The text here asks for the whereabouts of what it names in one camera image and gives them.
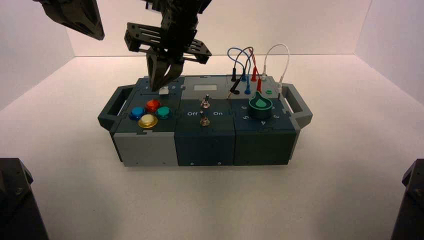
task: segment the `metal toggle switch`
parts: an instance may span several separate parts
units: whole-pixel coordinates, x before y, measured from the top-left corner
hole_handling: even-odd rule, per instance
[[[199,113],[200,113],[200,117],[201,117],[200,125],[202,125],[203,127],[209,126],[211,121],[209,121],[209,119],[205,116],[205,113],[202,110]]]
[[[200,103],[200,107],[202,109],[207,109],[211,106],[211,104],[209,103],[209,94],[206,94],[206,96],[203,98],[203,100]]]

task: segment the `red plug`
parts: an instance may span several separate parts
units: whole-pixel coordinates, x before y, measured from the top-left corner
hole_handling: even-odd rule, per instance
[[[256,91],[259,91],[260,93],[262,93],[262,80],[261,77],[257,77],[257,85],[256,85]]]
[[[258,72],[258,69],[256,68],[256,67],[254,67],[253,68],[253,75],[252,75],[252,78],[251,78],[251,81],[252,82],[256,82],[257,81],[257,79],[256,79],[256,76],[259,76],[259,72]]]

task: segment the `white table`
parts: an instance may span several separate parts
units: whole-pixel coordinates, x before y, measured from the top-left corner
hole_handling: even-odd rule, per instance
[[[424,157],[424,106],[354,55],[291,60],[285,82],[314,116],[285,166],[124,167],[97,116],[144,57],[71,60],[0,112],[0,156],[31,171],[51,239],[388,239]],[[183,74],[231,70],[214,56]]]

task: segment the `small display screen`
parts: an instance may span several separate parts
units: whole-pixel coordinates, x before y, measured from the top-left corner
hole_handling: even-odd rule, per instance
[[[216,85],[194,85],[195,91],[216,91]]]

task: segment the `gray handle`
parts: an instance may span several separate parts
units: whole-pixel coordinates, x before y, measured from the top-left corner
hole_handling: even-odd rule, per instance
[[[302,129],[308,125],[312,120],[312,112],[302,99],[299,92],[293,84],[283,83],[281,87],[282,96],[287,99],[293,110],[292,117],[296,120],[299,127]]]

